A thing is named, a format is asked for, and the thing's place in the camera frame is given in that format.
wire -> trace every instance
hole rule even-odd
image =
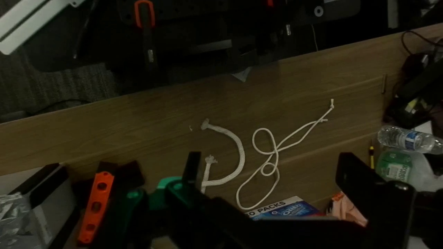
[[[413,54],[412,50],[409,48],[409,46],[406,44],[406,35],[409,35],[409,33],[412,33],[412,35],[420,37],[422,40],[427,41],[428,44],[434,46],[434,48],[437,48],[437,47],[443,47],[443,44],[441,43],[441,40],[440,40],[440,41],[433,41],[433,40],[427,39],[426,36],[423,36],[423,35],[420,35],[420,33],[417,33],[417,32],[415,32],[415,30],[406,30],[406,32],[402,33],[402,46],[404,46],[404,48],[406,50],[406,52],[408,52],[409,55]]]
[[[55,106],[62,105],[62,104],[67,104],[67,102],[89,104],[88,100],[75,100],[75,98],[63,100],[63,101],[57,101],[57,102],[53,102],[53,104],[51,104],[51,105],[46,105],[45,108],[41,108],[39,111],[33,112],[31,116],[39,115],[39,113],[44,113],[44,112],[48,112],[48,111],[53,109]]]
[[[207,158],[207,167],[206,167],[206,174],[204,174],[204,181],[203,181],[203,191],[207,189],[207,187],[212,187],[212,185],[224,185],[229,181],[232,181],[233,178],[236,178],[246,167],[246,160],[247,160],[247,156],[246,156],[246,148],[244,148],[244,144],[242,142],[242,140],[239,138],[239,135],[236,135],[233,131],[225,129],[225,127],[221,127],[221,126],[214,126],[210,123],[210,119],[207,119],[203,126],[201,126],[203,130],[214,130],[217,133],[222,133],[228,137],[230,137],[232,140],[235,140],[235,142],[237,144],[237,148],[239,148],[239,155],[240,155],[240,159],[239,159],[239,166],[237,169],[224,177],[224,178],[219,178],[219,180],[210,180],[210,171],[211,171],[211,165],[212,163],[217,163],[215,158],[214,156],[208,156]]]
[[[316,32],[315,23],[311,25],[311,29],[314,30],[316,50],[319,51],[318,32]]]
[[[329,109],[323,116],[320,116],[318,120],[309,122],[309,123],[304,124],[302,127],[297,129],[296,131],[293,131],[290,135],[287,135],[287,137],[286,137],[282,142],[279,142],[279,144],[276,142],[276,137],[275,137],[275,134],[272,133],[272,130],[269,130],[269,129],[266,129],[266,127],[261,127],[261,129],[258,129],[258,130],[254,133],[254,135],[253,135],[253,145],[254,145],[254,148],[255,148],[260,153],[268,155],[268,159],[265,160],[264,165],[261,165],[261,166],[250,176],[250,178],[247,178],[246,183],[243,183],[243,184],[239,187],[239,189],[237,189],[237,192],[236,192],[236,201],[237,201],[237,205],[239,205],[240,209],[243,209],[243,210],[255,209],[255,207],[258,207],[260,205],[262,205],[262,202],[265,202],[265,201],[273,194],[273,191],[276,189],[276,187],[278,187],[278,184],[279,184],[279,181],[280,181],[280,170],[279,170],[280,152],[287,151],[287,149],[290,149],[290,148],[301,144],[301,142],[312,133],[312,130],[314,130],[318,124],[329,122],[329,119],[326,119],[326,118],[333,112],[334,108],[336,108],[336,106],[334,106],[334,98],[332,98],[330,109]],[[305,129],[308,129],[307,133],[305,133],[298,141],[296,141],[296,142],[293,142],[293,144],[290,144],[290,145],[283,147],[290,138],[293,138],[296,134],[298,134],[300,131],[302,131],[302,130],[305,130]],[[273,144],[273,149],[272,149],[272,151],[262,151],[262,149],[258,147],[258,144],[257,144],[257,135],[258,135],[260,133],[268,133],[268,135],[271,137],[272,144]],[[255,205],[253,205],[253,206],[244,206],[244,205],[242,203],[242,201],[240,201],[240,192],[242,192],[242,189],[243,189],[247,184],[251,183],[251,180],[253,180],[258,173],[261,173],[264,177],[272,177],[272,176],[276,174],[276,181],[275,181],[273,187],[271,188],[271,191],[269,191],[258,203],[255,203]]]

black cable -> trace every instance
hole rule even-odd
[[[402,33],[402,46],[404,46],[404,48],[406,50],[406,52],[408,52],[409,55],[413,54],[412,50],[408,47],[406,40],[405,40],[406,35],[409,35],[409,33],[412,33],[412,35],[420,37],[422,40],[427,41],[428,44],[434,46],[434,48],[437,48],[437,47],[443,47],[443,44],[442,44],[441,41],[437,41],[437,43],[435,43],[435,41],[427,39],[426,36],[423,36],[423,35],[420,35],[420,33],[417,33],[417,32],[415,32],[415,30],[406,30],[406,32]]]
[[[62,105],[62,104],[67,104],[67,102],[89,104],[91,101],[88,101],[88,100],[75,100],[75,98],[62,100],[62,101],[53,102],[53,104],[51,104],[51,105],[46,105],[45,108],[42,108],[42,109],[39,109],[39,111],[37,111],[37,112],[33,112],[31,116],[39,115],[39,113],[45,113],[45,112],[53,109],[55,106]]]

black object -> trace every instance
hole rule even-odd
[[[142,189],[113,194],[110,207],[91,249],[127,248],[134,232],[132,227],[139,218],[136,214],[140,212],[140,203],[146,198]]]
[[[139,209],[131,238],[135,248],[171,236],[185,249],[199,248],[350,248],[404,249],[408,246],[416,191],[383,180],[354,153],[343,153],[337,183],[369,217],[368,228],[338,220],[254,221],[221,198],[196,188],[200,153],[190,153],[182,178],[167,178]]]
[[[81,30],[81,35],[80,35],[78,41],[75,44],[75,50],[74,50],[74,55],[73,55],[74,59],[80,59],[85,54],[85,47],[91,41],[91,36],[95,29],[95,22],[96,22],[96,18],[99,14],[100,3],[102,3],[102,0],[92,1],[89,14],[88,14],[85,23],[84,23],[84,29]]]
[[[361,0],[275,1],[271,8],[266,0],[152,0],[157,23],[153,29],[146,23],[143,30],[135,25],[135,0],[103,1],[99,8],[99,0],[87,1],[48,23],[45,30],[51,32],[38,33],[26,46],[26,54],[41,70],[106,62],[123,82],[131,77],[140,86],[150,79],[146,54],[156,51],[149,57],[157,58],[158,65],[158,76],[149,80],[153,86],[237,72],[314,51],[312,23],[361,11]],[[150,11],[140,14],[143,22],[150,21]],[[74,50],[81,59],[73,59]]]
[[[146,184],[138,160],[117,167],[114,188],[121,191],[138,189]]]
[[[405,64],[405,84],[398,88],[384,120],[413,129],[431,120],[431,109],[443,100],[443,61],[434,61],[433,54],[410,55]]]
[[[49,230],[48,232],[52,232],[52,235],[49,236],[52,238],[52,241],[48,245],[51,249],[64,246],[81,216],[80,209],[74,203],[73,206],[62,203],[63,201],[60,199],[60,189],[64,194],[67,192],[66,189],[63,189],[63,184],[66,183],[70,183],[70,174],[67,169],[60,163],[53,163],[42,167],[38,173],[31,176],[27,181],[24,181],[10,192],[10,195],[17,192],[24,195],[24,198],[28,199],[31,209],[34,209],[35,212],[38,212],[39,209],[42,218],[60,218],[60,221],[64,221],[62,227],[56,227],[53,224],[53,227],[49,228],[45,227],[48,224],[44,224],[39,218],[35,220],[38,221],[35,224],[37,231]],[[49,217],[49,210],[55,210],[55,207],[57,206],[66,207],[71,213],[67,213],[67,216],[53,214],[55,217]]]
[[[442,248],[443,189],[422,192],[415,205],[412,235],[422,236],[431,249]]]
[[[426,156],[433,167],[434,174],[442,176],[443,174],[443,155],[427,153]]]
[[[399,23],[404,28],[431,25],[442,22],[442,1],[434,0],[404,0],[399,3]]]

white cord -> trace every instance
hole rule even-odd
[[[203,180],[203,185],[201,185],[201,192],[206,194],[207,192],[207,183],[210,181],[210,173],[211,173],[211,166],[214,163],[218,163],[217,158],[214,155],[210,155],[206,158],[207,166],[206,166],[206,173],[204,173],[204,180]]]
[[[210,180],[210,171],[211,171],[211,165],[215,163],[215,158],[212,156],[208,156],[207,158],[207,169],[206,169],[206,174],[204,174],[204,181],[203,181],[203,189],[207,189],[207,187],[212,187],[212,185],[224,185],[229,181],[232,181],[233,178],[236,178],[246,167],[246,148],[244,148],[244,144],[242,142],[242,140],[230,130],[225,129],[225,127],[221,127],[221,126],[214,126],[210,123],[210,119],[207,119],[203,126],[201,126],[203,130],[214,130],[217,133],[222,133],[222,134],[226,134],[228,137],[233,138],[235,142],[237,144],[237,148],[239,148],[239,155],[240,155],[240,160],[239,160],[239,166],[237,169],[224,177],[224,178],[219,178],[219,180]]]
[[[260,205],[262,205],[262,202],[265,202],[265,201],[273,194],[273,191],[276,189],[276,187],[278,187],[278,184],[279,184],[279,181],[280,181],[280,170],[279,170],[280,152],[283,152],[283,151],[286,151],[286,149],[290,149],[290,148],[301,144],[301,142],[311,134],[311,131],[312,131],[319,123],[326,123],[326,122],[329,122],[329,119],[326,119],[326,118],[333,112],[333,109],[334,109],[334,98],[332,98],[332,106],[330,106],[330,109],[329,109],[323,116],[320,116],[320,119],[307,123],[305,126],[302,126],[302,127],[300,127],[298,130],[296,130],[294,133],[291,133],[289,137],[286,137],[286,138],[284,138],[282,142],[279,142],[279,144],[276,142],[276,138],[275,138],[273,131],[271,131],[271,130],[266,129],[266,127],[261,127],[261,129],[258,129],[258,130],[254,133],[254,135],[253,135],[253,145],[254,145],[254,148],[255,148],[260,153],[268,155],[269,158],[265,160],[265,163],[264,163],[260,169],[257,169],[257,170],[250,176],[250,178],[247,178],[246,183],[243,183],[243,184],[239,187],[239,189],[237,189],[237,192],[236,192],[236,201],[237,201],[237,205],[239,205],[240,209],[243,209],[243,210],[255,209],[255,207],[258,207]],[[283,147],[284,142],[287,142],[291,137],[294,137],[294,135],[298,134],[300,131],[305,130],[307,127],[309,127],[309,129],[308,129],[308,131],[304,134],[302,138],[300,138],[298,141],[296,141],[296,142],[293,142],[293,144],[290,144],[290,145]],[[262,151],[262,149],[258,148],[258,145],[257,145],[257,135],[258,135],[260,133],[262,133],[262,131],[265,131],[265,133],[269,134],[269,137],[271,137],[271,140],[272,140],[272,142],[273,142],[273,151]],[[255,203],[255,205],[253,205],[253,206],[244,206],[244,205],[242,203],[242,201],[240,201],[240,192],[242,192],[242,189],[243,189],[258,173],[261,173],[264,177],[271,177],[271,176],[276,174],[276,181],[275,181],[273,187],[271,188],[271,191],[269,191],[258,203]]]

green object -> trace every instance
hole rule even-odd
[[[139,192],[139,191],[129,191],[129,192],[127,194],[127,198],[128,198],[128,199],[136,199],[138,196],[140,196],[140,192]]]
[[[168,184],[174,181],[181,181],[181,180],[182,177],[165,177],[158,183],[157,189],[165,189]]]
[[[408,181],[413,169],[412,156],[394,149],[384,151],[376,171],[390,180]]]

